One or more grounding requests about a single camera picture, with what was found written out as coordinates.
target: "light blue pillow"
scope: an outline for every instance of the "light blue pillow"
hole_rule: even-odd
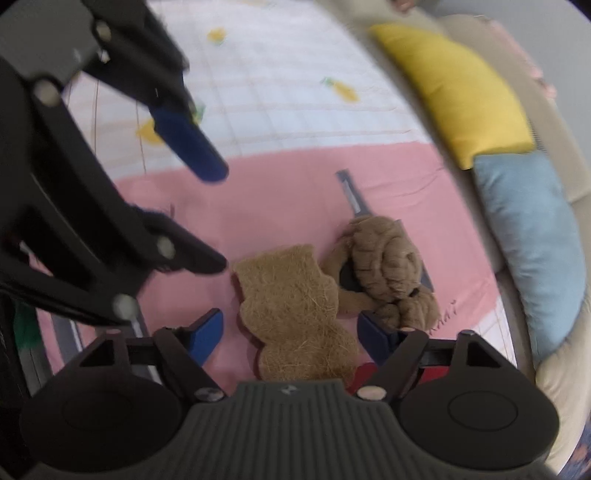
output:
[[[546,155],[478,155],[476,187],[521,295],[534,364],[572,329],[586,284],[579,227]]]

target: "coconut fiber pad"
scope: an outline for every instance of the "coconut fiber pad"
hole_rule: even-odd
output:
[[[338,289],[311,245],[296,245],[237,263],[244,325],[265,343],[262,380],[353,380],[357,340],[336,322]]]

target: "yellow pillow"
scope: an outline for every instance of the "yellow pillow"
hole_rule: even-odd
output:
[[[535,148],[519,100],[472,50],[397,23],[371,32],[414,83],[460,168],[472,168],[474,155]]]

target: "blue gripper pad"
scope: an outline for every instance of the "blue gripper pad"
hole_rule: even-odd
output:
[[[202,367],[205,361],[212,354],[223,335],[223,313],[215,310],[215,313],[206,319],[191,334],[189,340],[189,355]]]
[[[228,164],[190,118],[166,108],[151,108],[154,131],[203,181],[222,181]]]
[[[357,337],[371,360],[378,366],[384,364],[392,354],[391,335],[384,332],[371,317],[372,312],[361,312],[357,317]]]

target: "pink blanket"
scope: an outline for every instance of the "pink blanket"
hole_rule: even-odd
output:
[[[495,307],[498,291],[470,214],[432,145],[289,151],[230,162],[230,176],[205,185],[186,170],[122,180],[124,198],[173,214],[230,264],[259,252],[313,244],[320,258],[353,213],[336,172],[347,169],[370,210],[402,219],[433,282],[442,317],[431,334],[455,338]],[[206,364],[226,391],[253,378],[256,348],[238,319],[231,269],[214,277],[156,274],[140,297],[151,331],[187,325],[211,307],[223,310],[222,343]],[[355,319],[343,319],[355,331]],[[365,362],[365,353],[359,361]]]

